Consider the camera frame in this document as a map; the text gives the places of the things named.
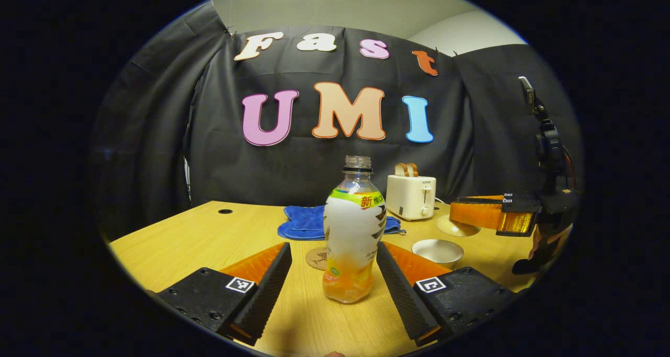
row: bottle label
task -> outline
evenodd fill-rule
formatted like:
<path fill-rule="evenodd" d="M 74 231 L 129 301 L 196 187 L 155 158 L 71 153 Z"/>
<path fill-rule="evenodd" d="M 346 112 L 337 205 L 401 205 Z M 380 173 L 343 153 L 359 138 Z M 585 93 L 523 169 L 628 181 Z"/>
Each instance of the bottle label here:
<path fill-rule="evenodd" d="M 333 192 L 330 193 L 330 197 L 348 200 L 349 202 L 359 205 L 362 209 L 377 207 L 384 203 L 384 197 L 379 191 L 349 193 L 341 189 L 334 189 Z"/>
<path fill-rule="evenodd" d="M 386 205 L 379 191 L 348 193 L 333 190 L 323 209 L 328 250 L 325 281 L 369 280 L 377 243 L 386 228 Z"/>

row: pink letter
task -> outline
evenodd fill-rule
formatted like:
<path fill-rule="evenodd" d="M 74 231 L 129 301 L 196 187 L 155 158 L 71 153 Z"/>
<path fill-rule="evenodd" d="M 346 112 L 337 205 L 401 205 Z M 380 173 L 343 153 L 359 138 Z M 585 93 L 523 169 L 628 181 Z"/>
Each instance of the pink letter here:
<path fill-rule="evenodd" d="M 365 57 L 375 59 L 388 59 L 390 54 L 385 50 L 386 43 L 381 40 L 363 39 L 361 40 L 361 54 Z"/>
<path fill-rule="evenodd" d="M 244 138 L 250 144 L 258 147 L 269 147 L 282 142 L 289 135 L 293 101 L 298 95 L 299 93 L 296 90 L 284 90 L 275 94 L 275 99 L 280 105 L 278 106 L 277 127 L 270 132 L 261 129 L 261 106 L 267 100 L 267 95 L 254 94 L 242 99 L 244 105 L 242 133 Z"/>

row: metal bowl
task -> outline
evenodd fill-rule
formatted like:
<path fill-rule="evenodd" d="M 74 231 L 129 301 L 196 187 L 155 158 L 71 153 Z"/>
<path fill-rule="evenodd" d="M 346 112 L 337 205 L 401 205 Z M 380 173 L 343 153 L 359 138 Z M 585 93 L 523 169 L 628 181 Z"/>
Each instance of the metal bowl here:
<path fill-rule="evenodd" d="M 412 246 L 412 252 L 448 269 L 454 269 L 464 254 L 461 246 L 442 239 L 419 240 Z"/>

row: green label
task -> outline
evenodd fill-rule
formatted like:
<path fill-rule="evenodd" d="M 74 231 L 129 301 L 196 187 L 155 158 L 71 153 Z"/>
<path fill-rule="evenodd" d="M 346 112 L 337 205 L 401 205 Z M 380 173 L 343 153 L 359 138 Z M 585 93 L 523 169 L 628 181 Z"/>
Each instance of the green label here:
<path fill-rule="evenodd" d="M 362 209 L 376 207 L 384 203 L 384 197 L 379 191 L 375 192 L 354 192 L 349 193 L 341 189 L 334 189 L 330 197 L 336 199 L 349 200 L 358 204 Z"/>

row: blue letter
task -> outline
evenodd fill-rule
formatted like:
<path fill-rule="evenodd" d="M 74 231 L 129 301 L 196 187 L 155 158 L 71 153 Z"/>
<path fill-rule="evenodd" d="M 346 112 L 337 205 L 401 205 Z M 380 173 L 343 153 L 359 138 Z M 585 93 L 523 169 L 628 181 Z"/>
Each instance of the blue letter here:
<path fill-rule="evenodd" d="M 407 140 L 411 142 L 431 142 L 433 135 L 428 132 L 428 120 L 426 119 L 426 106 L 428 101 L 419 97 L 403 97 L 403 103 L 409 110 L 409 133 Z"/>

